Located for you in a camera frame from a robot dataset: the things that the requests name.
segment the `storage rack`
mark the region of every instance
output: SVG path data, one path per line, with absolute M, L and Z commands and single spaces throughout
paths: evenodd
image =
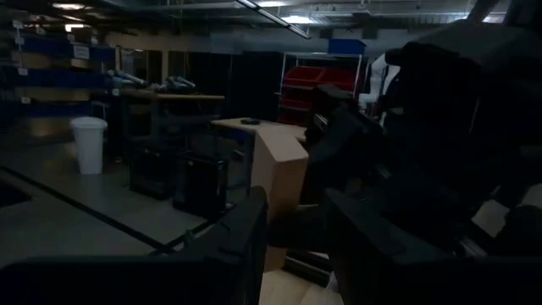
M 312 106 L 311 90 L 333 84 L 356 96 L 362 55 L 284 53 L 279 95 L 279 122 L 303 125 Z
M 98 46 L 95 36 L 78 42 L 71 33 L 47 33 L 42 28 L 30 33 L 18 20 L 13 21 L 13 28 L 14 64 L 0 69 L 5 76 L 3 86 L 14 88 L 25 114 L 90 114 L 90 93 L 110 86 L 103 71 L 106 64 L 114 64 L 115 50 Z M 66 92 L 69 103 L 63 100 Z

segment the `white trash can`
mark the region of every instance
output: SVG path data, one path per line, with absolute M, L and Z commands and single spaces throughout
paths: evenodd
M 101 174 L 103 131 L 108 128 L 108 123 L 103 119 L 82 117 L 72 119 L 70 125 L 77 144 L 79 171 L 83 175 Z

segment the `desk top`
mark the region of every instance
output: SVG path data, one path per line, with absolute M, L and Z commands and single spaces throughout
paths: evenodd
M 150 90 L 141 89 L 120 89 L 121 95 L 127 95 L 131 97 L 157 99 L 157 100 L 208 100 L 208 101 L 222 101 L 224 96 L 208 96 L 208 95 L 191 95 L 191 94 L 170 94 L 170 93 L 156 93 Z
M 291 130 L 292 135 L 295 136 L 298 141 L 305 141 L 305 130 L 307 129 L 305 127 L 276 123 L 276 122 L 268 122 L 264 120 L 260 120 L 261 123 L 259 125 L 246 125 L 246 124 L 241 123 L 242 119 L 248 119 L 248 118 L 216 119 L 214 121 L 211 121 L 211 124 L 224 126 L 224 127 L 228 127 L 232 129 L 244 130 L 251 133 L 255 133 L 260 128 L 265 128 L 269 126 L 285 126 Z

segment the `shelf label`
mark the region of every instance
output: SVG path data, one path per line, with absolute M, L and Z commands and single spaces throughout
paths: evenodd
M 18 20 L 14 20 L 14 28 L 15 28 L 15 29 L 22 29 L 22 28 L 24 28 L 23 23 L 20 22 L 20 21 L 18 21 Z
M 15 37 L 15 44 L 22 46 L 22 45 L 25 44 L 25 39 L 23 37 L 21 37 L 21 36 L 16 36 Z
M 21 76 L 28 76 L 28 69 L 25 69 L 25 68 L 18 68 L 17 70 L 19 71 L 19 75 L 21 75 Z
M 79 59 L 90 59 L 91 52 L 88 47 L 74 46 L 74 57 Z

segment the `ceiling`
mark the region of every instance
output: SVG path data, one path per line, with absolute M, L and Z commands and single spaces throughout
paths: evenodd
M 84 20 L 96 27 L 139 28 L 150 31 L 170 28 L 231 26 L 271 27 L 275 24 L 233 1 L 224 0 L 58 0 L 78 3 L 78 9 L 53 7 L 52 1 L 4 0 L 12 8 L 56 17 L 57 21 Z M 270 13 L 301 23 L 303 27 L 412 28 L 439 26 L 464 19 L 476 0 L 284 0 L 255 1 Z M 501 22 L 509 0 L 499 1 L 486 22 Z

